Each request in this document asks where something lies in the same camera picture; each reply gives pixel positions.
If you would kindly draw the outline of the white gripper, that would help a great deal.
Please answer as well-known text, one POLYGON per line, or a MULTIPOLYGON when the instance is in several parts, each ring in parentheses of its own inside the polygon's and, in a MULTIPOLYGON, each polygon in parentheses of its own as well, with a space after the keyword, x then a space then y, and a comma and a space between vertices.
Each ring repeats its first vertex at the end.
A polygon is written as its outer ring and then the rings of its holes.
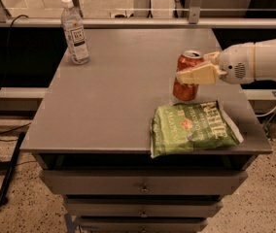
POLYGON ((203 55, 205 61, 176 73, 180 84, 213 84, 220 78, 226 83, 252 83, 254 78, 255 44, 245 43, 228 47, 221 53, 203 55))

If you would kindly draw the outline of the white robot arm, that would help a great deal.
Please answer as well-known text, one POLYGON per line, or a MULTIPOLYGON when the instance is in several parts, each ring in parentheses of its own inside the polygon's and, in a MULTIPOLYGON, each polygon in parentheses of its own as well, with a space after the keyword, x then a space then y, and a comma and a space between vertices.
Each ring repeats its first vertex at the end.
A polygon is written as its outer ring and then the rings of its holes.
POLYGON ((204 61, 176 73, 181 84, 276 82, 276 39, 238 44, 207 53, 204 61))

